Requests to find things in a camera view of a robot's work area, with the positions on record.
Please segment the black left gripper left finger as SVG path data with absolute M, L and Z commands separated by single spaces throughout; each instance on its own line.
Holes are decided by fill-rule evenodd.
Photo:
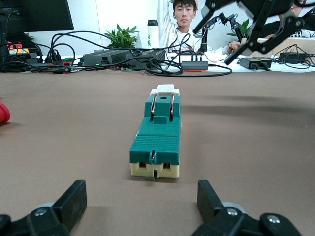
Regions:
M 40 205 L 19 220 L 0 214 L 0 236 L 70 236 L 86 207 L 86 182 L 76 180 L 54 203 Z

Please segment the person in dark shirt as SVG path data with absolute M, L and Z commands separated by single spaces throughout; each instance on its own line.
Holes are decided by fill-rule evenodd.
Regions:
M 298 17 L 302 11 L 303 7 L 296 6 L 295 4 L 292 5 L 291 11 L 294 13 L 296 17 Z M 260 32 L 259 38 L 271 38 L 279 29 L 280 20 L 283 18 L 281 15 L 278 16 L 279 20 L 274 21 L 271 23 L 267 23 L 262 31 Z M 238 41 L 232 41 L 226 47 L 227 53 L 231 53 L 238 49 L 241 46 L 241 43 Z

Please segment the black usb hub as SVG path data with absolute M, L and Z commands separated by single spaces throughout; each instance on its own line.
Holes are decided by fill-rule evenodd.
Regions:
M 209 63 L 207 61 L 182 61 L 181 67 L 183 70 L 208 70 Z

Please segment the green potted plant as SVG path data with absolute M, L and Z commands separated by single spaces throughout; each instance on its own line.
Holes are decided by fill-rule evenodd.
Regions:
M 137 26 L 121 28 L 119 24 L 116 29 L 104 33 L 106 38 L 110 40 L 110 44 L 105 46 L 106 49 L 134 49 L 137 42 L 137 37 L 132 35 L 138 33 Z
M 246 39 L 249 36 L 251 25 L 249 25 L 249 19 L 245 20 L 243 23 L 236 22 L 235 19 L 230 21 L 231 33 L 227 33 L 229 36 L 237 37 L 239 42 L 242 39 Z

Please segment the black monitor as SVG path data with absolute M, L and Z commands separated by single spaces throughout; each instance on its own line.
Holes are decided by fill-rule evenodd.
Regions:
M 67 0 L 0 0 L 0 25 L 8 33 L 74 29 Z

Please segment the white bottle black lid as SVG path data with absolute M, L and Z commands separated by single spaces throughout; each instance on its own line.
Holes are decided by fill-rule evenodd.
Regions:
M 159 47 L 159 27 L 157 20 L 148 20 L 147 23 L 148 48 Z

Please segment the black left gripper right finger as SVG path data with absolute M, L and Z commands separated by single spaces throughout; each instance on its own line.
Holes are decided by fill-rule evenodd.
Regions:
M 254 219 L 233 205 L 224 205 L 207 180 L 198 181 L 197 207 L 203 219 L 191 236 L 302 236 L 286 217 L 264 213 Z

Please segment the man in white shirt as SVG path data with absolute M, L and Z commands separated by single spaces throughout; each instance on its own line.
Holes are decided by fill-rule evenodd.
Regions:
M 197 51 L 198 38 L 190 27 L 198 10 L 198 0 L 158 0 L 159 47 Z

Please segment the red mushroom button orange block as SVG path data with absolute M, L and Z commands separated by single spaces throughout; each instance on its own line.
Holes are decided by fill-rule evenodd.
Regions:
M 9 120 L 10 111 L 2 102 L 0 102 L 0 125 L 7 123 Z

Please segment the green circuit board module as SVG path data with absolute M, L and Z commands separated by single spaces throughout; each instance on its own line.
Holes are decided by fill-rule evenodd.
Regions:
M 181 97 L 173 84 L 151 90 L 144 117 L 129 150 L 131 175 L 179 178 Z

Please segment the black power supply box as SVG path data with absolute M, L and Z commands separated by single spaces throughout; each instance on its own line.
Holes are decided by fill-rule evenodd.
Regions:
M 107 49 L 84 54 L 83 61 L 85 66 L 116 64 L 126 59 L 130 50 Z
M 131 51 L 131 53 L 126 54 L 126 65 L 134 70 L 143 70 L 147 68 L 147 64 L 150 59 L 157 59 L 160 61 L 165 60 L 165 50 L 155 49 L 155 50 L 136 50 Z

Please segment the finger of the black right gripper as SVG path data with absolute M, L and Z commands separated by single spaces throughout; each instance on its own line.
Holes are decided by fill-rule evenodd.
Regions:
M 202 19 L 193 29 L 193 33 L 197 34 L 212 18 L 216 10 L 225 7 L 233 2 L 236 2 L 241 8 L 245 8 L 245 5 L 247 4 L 248 1 L 249 0 L 205 0 L 205 3 L 200 10 Z
M 233 53 L 225 60 L 231 64 L 238 55 L 246 49 L 265 54 L 282 43 L 304 25 L 304 19 L 299 17 L 299 12 L 304 8 L 305 0 L 239 0 L 240 6 L 248 11 L 253 19 L 253 24 L 246 42 L 237 46 Z M 278 15 L 280 18 L 278 29 L 271 34 L 264 43 L 257 40 L 266 30 L 266 20 L 270 16 Z

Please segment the tan cardboard box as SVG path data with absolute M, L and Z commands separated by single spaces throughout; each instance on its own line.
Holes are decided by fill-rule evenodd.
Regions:
M 271 58 L 272 56 L 279 56 L 280 53 L 284 52 L 314 54 L 315 38 L 289 37 L 267 54 L 262 54 L 258 51 L 255 51 L 251 54 L 251 56 Z

